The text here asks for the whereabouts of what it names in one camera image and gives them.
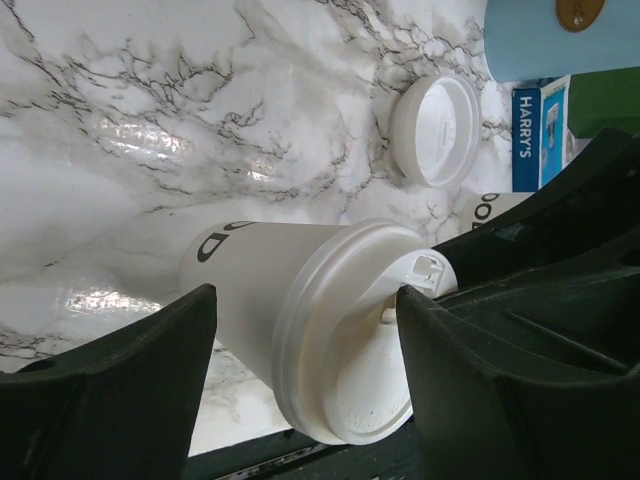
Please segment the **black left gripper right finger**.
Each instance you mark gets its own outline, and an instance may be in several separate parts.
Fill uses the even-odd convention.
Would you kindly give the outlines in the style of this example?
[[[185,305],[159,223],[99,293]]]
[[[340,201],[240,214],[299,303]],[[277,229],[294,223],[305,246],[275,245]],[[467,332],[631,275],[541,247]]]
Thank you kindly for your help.
[[[540,356],[416,289],[396,297],[429,479],[635,479],[639,370]]]

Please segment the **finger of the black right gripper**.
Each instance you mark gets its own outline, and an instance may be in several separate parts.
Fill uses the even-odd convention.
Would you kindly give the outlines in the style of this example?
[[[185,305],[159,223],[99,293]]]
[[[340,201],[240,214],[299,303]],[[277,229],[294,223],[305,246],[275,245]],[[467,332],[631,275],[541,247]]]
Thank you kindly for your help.
[[[441,243],[461,289],[573,258],[639,225],[639,136],[601,130],[551,182]]]
[[[508,375],[636,375],[639,270],[530,271],[431,301],[462,358]]]

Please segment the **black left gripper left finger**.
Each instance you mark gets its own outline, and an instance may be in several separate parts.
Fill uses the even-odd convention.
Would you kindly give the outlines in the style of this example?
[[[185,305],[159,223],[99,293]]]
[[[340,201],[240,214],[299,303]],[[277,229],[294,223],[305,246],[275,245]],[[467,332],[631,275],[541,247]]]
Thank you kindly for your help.
[[[2,478],[181,478],[216,328],[216,289],[205,284],[2,374]]]

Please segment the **white plastic lid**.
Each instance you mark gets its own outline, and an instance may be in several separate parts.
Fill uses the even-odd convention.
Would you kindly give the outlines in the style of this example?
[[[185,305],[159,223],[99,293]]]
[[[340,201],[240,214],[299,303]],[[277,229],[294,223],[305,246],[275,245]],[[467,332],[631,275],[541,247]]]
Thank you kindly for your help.
[[[396,311],[403,286],[435,298],[458,281],[443,254],[390,220],[339,228],[303,265],[271,361],[278,407],[296,430],[324,444],[368,445],[412,415]]]

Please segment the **white paper cup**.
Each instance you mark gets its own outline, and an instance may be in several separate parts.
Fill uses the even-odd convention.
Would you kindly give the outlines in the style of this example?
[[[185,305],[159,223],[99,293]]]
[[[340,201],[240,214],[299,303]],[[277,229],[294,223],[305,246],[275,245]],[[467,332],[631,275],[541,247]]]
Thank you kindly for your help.
[[[334,330],[347,315],[338,269],[353,228],[232,222],[189,247],[182,291],[205,283],[218,295],[220,342],[253,374],[278,389],[291,376],[321,398],[335,391]]]

